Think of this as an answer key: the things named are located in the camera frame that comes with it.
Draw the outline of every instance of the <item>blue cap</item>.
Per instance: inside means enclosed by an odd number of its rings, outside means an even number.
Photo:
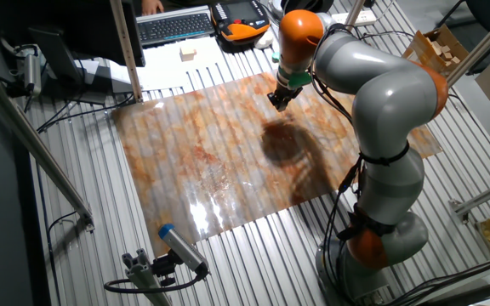
[[[164,224],[158,231],[158,235],[160,236],[160,239],[163,240],[163,238],[169,233],[169,231],[174,228],[175,227],[173,224]]]

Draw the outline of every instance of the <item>slotted metal table surface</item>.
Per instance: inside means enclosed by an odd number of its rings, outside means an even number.
[[[380,16],[390,0],[378,0],[373,12]],[[351,2],[336,1],[330,14],[350,10]],[[399,30],[414,33],[411,23],[394,3],[385,17],[361,32]],[[401,55],[408,37],[386,35],[367,39],[374,47]],[[145,100],[187,93],[276,69],[271,55],[277,43],[265,50],[244,49],[224,54],[224,61],[188,71],[187,85],[144,92]],[[459,94],[451,89],[452,94]],[[108,99],[108,105],[123,99]],[[65,106],[63,101],[34,103],[28,117],[36,128]],[[99,106],[70,103],[70,114],[91,111]],[[415,256],[385,270],[390,287],[381,294],[385,300],[402,295],[423,281],[444,276],[486,262],[490,255],[472,224],[462,225],[450,213],[447,201],[468,200],[490,186],[490,139],[472,121],[456,99],[428,128],[443,152],[424,160],[424,191],[412,207],[427,224],[428,244]],[[118,133],[108,112],[99,111],[60,122],[42,134],[58,163],[91,206],[95,231],[83,230],[72,216],[54,226],[50,239],[54,246],[55,279],[64,305],[147,305],[142,295],[106,292],[107,281],[125,278],[121,256],[144,248],[152,256],[145,220]],[[46,174],[32,163],[42,228],[72,212],[62,194]],[[323,305],[317,285],[314,256],[323,238],[333,198],[325,195],[301,205],[216,235],[196,244],[207,258],[212,274],[207,281],[180,292],[169,293],[174,305]],[[337,230],[348,223],[346,211],[356,199],[346,193],[336,218]],[[476,219],[490,216],[490,201],[472,210]],[[58,304],[54,275],[48,259],[47,237],[42,231],[45,264],[54,305]],[[174,277],[178,283],[193,277],[186,267]]]

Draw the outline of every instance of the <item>metal frame post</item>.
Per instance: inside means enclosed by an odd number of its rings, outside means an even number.
[[[350,9],[349,14],[347,15],[347,20],[345,21],[345,24],[347,25],[347,30],[353,30],[356,18],[358,18],[358,15],[361,13],[361,9],[364,6],[365,2],[366,0],[356,0],[353,4],[353,7]]]
[[[143,94],[141,93],[140,78],[137,75],[137,66],[135,65],[134,51],[132,50],[132,43],[129,41],[128,26],[126,25],[126,17],[124,17],[123,3],[121,0],[110,0],[112,14],[115,17],[115,24],[117,25],[118,38],[120,38],[120,45],[122,46],[122,52],[124,53],[124,60],[128,67],[129,80],[132,83],[132,89],[134,90],[134,98],[136,102],[143,102]]]
[[[478,43],[478,45],[457,65],[454,71],[447,77],[447,85],[452,87],[482,56],[490,49],[490,32]]]
[[[465,203],[460,203],[456,200],[451,200],[450,204],[453,210],[462,221],[466,222],[468,220],[468,212],[474,208],[478,207],[486,201],[490,200],[490,188],[483,191],[480,195],[473,197]]]
[[[35,157],[36,161],[39,162],[39,165],[41,165],[45,173],[52,179],[58,190],[81,216],[86,224],[87,230],[93,230],[94,221],[90,208],[86,205],[75,187],[71,184],[71,181],[58,165],[58,162],[44,145],[39,134],[31,127],[22,109],[9,99],[1,83],[0,114],[13,130],[13,133],[18,136],[22,144]]]

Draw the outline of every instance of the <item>marble-pattern sheet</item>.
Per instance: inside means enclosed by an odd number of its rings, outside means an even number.
[[[275,87],[263,73],[113,111],[157,256],[163,224],[200,241],[334,190],[355,163],[351,125],[311,85],[281,113]],[[427,127],[409,143],[441,151]]]

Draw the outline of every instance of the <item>metal rod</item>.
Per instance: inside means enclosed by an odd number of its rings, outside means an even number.
[[[124,60],[128,67],[129,80],[132,83],[134,90],[134,98],[136,102],[143,102],[143,94],[141,93],[140,78],[137,75],[137,66],[135,65],[134,51],[132,43],[129,41],[128,26],[126,25],[126,17],[124,17],[123,3],[121,0],[111,0],[112,14],[115,17],[117,25],[118,37],[120,45],[124,53]]]
[[[470,284],[472,281],[480,280],[480,279],[482,279],[488,275],[490,275],[490,269],[483,271],[481,273],[478,273],[476,275],[472,275],[470,277],[467,277],[463,280],[459,280],[459,281],[457,281],[451,285],[447,285],[443,288],[440,288],[439,290],[432,292],[431,294],[427,295],[426,297],[421,298],[417,302],[413,302],[411,305],[420,305],[424,302],[427,302],[427,301],[430,301],[434,298],[440,297],[442,294],[446,294],[446,293],[451,292],[453,290],[458,290],[459,288],[462,288],[464,285]]]
[[[447,77],[447,85],[452,87],[481,56],[490,49],[490,32],[481,40],[481,42],[468,54],[468,56],[457,65],[454,71]]]
[[[459,205],[455,212],[457,216],[462,216],[470,211],[470,209],[481,205],[482,203],[490,200],[490,188],[488,190],[483,191],[480,195],[475,196],[471,200]]]
[[[1,83],[0,114],[13,132],[18,136],[22,144],[30,151],[33,157],[35,157],[45,173],[52,179],[58,190],[60,190],[62,195],[69,201],[81,218],[83,218],[84,223],[87,225],[87,229],[93,230],[94,223],[89,207],[86,206],[75,187],[71,184],[71,181],[61,170],[41,138],[39,138],[35,129],[33,129],[27,121],[22,109],[9,99]]]
[[[356,18],[358,18],[358,15],[361,13],[361,9],[364,6],[365,2],[366,0],[356,0],[353,4],[353,7],[350,9],[349,14],[347,15],[347,20],[345,21],[345,24],[348,25],[347,30],[353,30]]]

